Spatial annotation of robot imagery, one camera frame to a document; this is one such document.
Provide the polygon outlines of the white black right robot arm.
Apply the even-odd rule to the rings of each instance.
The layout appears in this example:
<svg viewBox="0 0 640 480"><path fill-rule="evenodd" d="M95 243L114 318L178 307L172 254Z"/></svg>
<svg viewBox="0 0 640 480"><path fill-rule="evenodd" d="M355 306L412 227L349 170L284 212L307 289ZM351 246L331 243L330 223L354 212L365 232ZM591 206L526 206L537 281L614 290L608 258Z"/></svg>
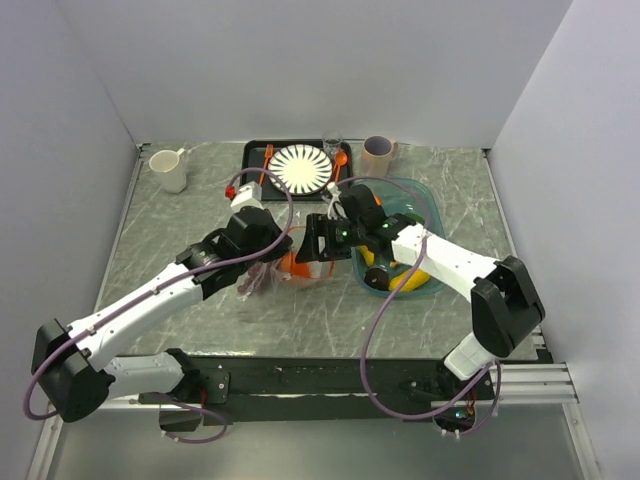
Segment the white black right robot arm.
<svg viewBox="0 0 640 480"><path fill-rule="evenodd" d="M476 254L407 214L389 214L364 184L333 187L332 199L328 213L307 216L297 262L346 259L364 246L385 260L416 267L470 303L472 330L445 357L446 368L437 375L445 396L463 396L477 371L508 357L544 320L542 301L520 259Z"/></svg>

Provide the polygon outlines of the clear zip top bag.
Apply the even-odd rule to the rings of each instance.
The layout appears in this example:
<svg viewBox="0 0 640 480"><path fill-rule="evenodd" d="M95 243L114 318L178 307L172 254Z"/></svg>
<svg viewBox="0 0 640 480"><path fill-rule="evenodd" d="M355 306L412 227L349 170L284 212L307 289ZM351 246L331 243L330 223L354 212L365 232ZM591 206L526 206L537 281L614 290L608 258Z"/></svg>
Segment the clear zip top bag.
<svg viewBox="0 0 640 480"><path fill-rule="evenodd" d="M281 259L269 263L256 263L239 279L236 291L242 300L267 291L278 290L280 287L309 288L333 274L334 261L299 263L296 260L304 234L303 226L291 227L287 232L292 239L289 251Z"/></svg>

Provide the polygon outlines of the orange pumpkin toy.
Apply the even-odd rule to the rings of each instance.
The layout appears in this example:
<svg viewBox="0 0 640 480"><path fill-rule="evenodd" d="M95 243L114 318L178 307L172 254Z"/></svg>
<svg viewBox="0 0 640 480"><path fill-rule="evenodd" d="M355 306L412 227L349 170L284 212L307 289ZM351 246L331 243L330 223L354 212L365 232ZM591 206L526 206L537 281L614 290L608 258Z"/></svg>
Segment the orange pumpkin toy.
<svg viewBox="0 0 640 480"><path fill-rule="evenodd" d="M287 253L281 260L279 269L292 277L315 279L319 277L320 267L317 262L298 262L295 252Z"/></svg>

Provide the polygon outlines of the red grape bunch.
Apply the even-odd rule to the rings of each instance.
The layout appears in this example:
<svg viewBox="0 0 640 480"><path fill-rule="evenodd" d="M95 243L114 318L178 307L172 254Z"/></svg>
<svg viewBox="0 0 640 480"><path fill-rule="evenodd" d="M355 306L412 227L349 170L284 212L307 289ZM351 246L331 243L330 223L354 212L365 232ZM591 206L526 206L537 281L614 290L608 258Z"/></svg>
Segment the red grape bunch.
<svg viewBox="0 0 640 480"><path fill-rule="evenodd" d="M241 298L264 293L272 283L271 264L258 262L251 266L238 284L237 292Z"/></svg>

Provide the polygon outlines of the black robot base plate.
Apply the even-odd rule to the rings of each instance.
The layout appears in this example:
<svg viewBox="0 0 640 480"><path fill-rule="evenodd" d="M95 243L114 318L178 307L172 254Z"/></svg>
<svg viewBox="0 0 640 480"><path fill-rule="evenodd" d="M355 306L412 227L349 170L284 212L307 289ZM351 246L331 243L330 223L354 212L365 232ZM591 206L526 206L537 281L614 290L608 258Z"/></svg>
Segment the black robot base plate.
<svg viewBox="0 0 640 480"><path fill-rule="evenodd" d="M144 404L166 398L203 406L236 422L374 419L387 408L420 414L439 402L491 400L492 380L457 379L430 359L303 358L182 355L187 374L178 387L153 389Z"/></svg>

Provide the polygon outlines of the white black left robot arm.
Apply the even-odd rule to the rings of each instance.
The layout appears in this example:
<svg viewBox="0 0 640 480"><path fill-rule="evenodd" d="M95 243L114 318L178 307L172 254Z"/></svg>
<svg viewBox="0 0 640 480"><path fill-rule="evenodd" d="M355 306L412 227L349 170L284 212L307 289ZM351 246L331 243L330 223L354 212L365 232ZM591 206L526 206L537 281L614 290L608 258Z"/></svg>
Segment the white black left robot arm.
<svg viewBox="0 0 640 480"><path fill-rule="evenodd" d="M184 402L199 395L199 369L180 349L147 357L122 351L156 324L231 286L253 265L284 256L292 243L271 213L243 207L227 225L189 245L146 284L108 307L64 326L53 319L36 334L31 371L66 422L106 400L136 393Z"/></svg>

